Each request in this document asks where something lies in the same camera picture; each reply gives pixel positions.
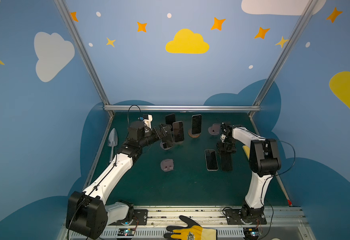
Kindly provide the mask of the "silver phone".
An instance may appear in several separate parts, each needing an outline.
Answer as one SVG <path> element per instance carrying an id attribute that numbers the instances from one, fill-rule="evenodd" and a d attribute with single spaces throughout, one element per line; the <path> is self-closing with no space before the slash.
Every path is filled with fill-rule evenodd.
<path id="1" fill-rule="evenodd" d="M 162 147 L 164 150 L 168 150 L 174 146 L 173 135 L 170 131 L 167 135 L 162 139 Z"/>

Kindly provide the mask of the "grey phone stand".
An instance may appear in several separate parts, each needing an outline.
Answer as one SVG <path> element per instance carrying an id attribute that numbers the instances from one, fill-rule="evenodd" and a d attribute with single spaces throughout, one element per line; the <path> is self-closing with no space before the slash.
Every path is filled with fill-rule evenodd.
<path id="1" fill-rule="evenodd" d="M 208 128 L 208 132 L 212 136 L 220 135 L 221 130 L 221 124 L 213 124 L 211 127 Z"/>
<path id="2" fill-rule="evenodd" d="M 174 160 L 173 159 L 165 159 L 161 161 L 160 167 L 162 171 L 169 172 L 174 170 Z"/>

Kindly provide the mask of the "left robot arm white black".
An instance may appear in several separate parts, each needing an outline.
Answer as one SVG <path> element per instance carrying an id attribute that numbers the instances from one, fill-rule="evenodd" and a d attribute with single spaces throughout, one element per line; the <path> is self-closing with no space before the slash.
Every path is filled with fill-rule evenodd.
<path id="1" fill-rule="evenodd" d="M 75 191 L 69 197 L 66 217 L 68 232 L 96 240 L 110 224 L 120 222 L 128 225 L 133 222 L 133 204 L 118 201 L 107 205 L 107 199 L 123 175 L 142 155 L 144 147 L 157 141 L 173 144 L 169 125 L 152 127 L 151 120 L 147 119 L 129 125 L 128 135 L 108 167 L 82 192 Z"/>

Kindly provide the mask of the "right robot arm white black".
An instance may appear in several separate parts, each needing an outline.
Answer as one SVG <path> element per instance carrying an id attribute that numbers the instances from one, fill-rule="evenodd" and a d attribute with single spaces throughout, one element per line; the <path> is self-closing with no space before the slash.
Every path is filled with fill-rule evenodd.
<path id="1" fill-rule="evenodd" d="M 264 212 L 264 199 L 269 183 L 281 169 L 277 141 L 260 137 L 245 127 L 233 127 L 222 123 L 220 128 L 217 151 L 223 171 L 232 170 L 232 155 L 236 153 L 235 141 L 249 148 L 248 162 L 252 177 L 240 216 L 244 222 L 260 219 Z"/>

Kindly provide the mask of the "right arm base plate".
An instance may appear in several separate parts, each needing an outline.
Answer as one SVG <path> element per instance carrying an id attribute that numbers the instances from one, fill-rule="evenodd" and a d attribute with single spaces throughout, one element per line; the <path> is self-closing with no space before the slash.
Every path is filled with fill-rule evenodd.
<path id="1" fill-rule="evenodd" d="M 260 209 L 232 209 L 224 208 L 223 215 L 226 217 L 228 225 L 266 225 L 264 208 Z"/>

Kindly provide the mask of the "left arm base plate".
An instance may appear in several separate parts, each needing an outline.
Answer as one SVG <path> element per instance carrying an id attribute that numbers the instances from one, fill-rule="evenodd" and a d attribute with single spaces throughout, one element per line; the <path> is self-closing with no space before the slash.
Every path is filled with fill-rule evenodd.
<path id="1" fill-rule="evenodd" d="M 135 209 L 130 221 L 119 220 L 108 224 L 108 226 L 135 226 L 137 223 L 139 223 L 138 226 L 145 226 L 148 221 L 148 212 L 147 209 Z"/>

